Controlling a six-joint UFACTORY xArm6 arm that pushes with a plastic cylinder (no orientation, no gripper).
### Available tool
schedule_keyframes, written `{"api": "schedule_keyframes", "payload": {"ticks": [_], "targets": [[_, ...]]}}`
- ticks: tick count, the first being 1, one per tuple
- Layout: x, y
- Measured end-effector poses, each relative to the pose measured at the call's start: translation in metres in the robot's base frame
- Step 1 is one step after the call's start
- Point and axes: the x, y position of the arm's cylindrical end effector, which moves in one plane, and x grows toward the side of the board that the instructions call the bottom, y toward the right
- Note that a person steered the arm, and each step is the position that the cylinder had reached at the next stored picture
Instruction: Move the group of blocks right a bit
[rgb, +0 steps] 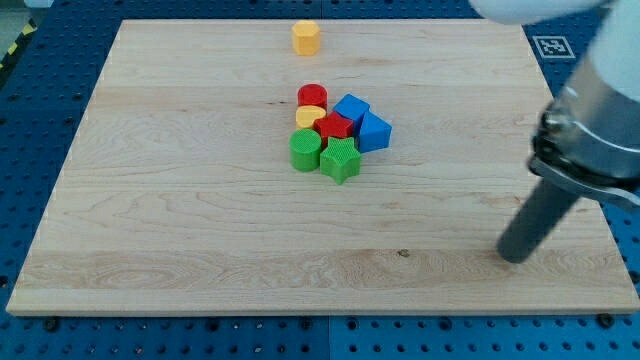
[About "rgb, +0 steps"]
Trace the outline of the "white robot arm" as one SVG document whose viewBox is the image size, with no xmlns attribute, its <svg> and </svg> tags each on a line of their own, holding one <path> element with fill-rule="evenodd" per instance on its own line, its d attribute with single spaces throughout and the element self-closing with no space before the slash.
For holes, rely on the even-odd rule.
<svg viewBox="0 0 640 360">
<path fill-rule="evenodd" d="M 472 7 L 501 24 L 532 24 L 597 6 L 595 0 L 483 0 Z M 561 151 L 599 175 L 639 176 L 639 2 L 614 3 L 563 91 L 579 130 Z"/>
</svg>

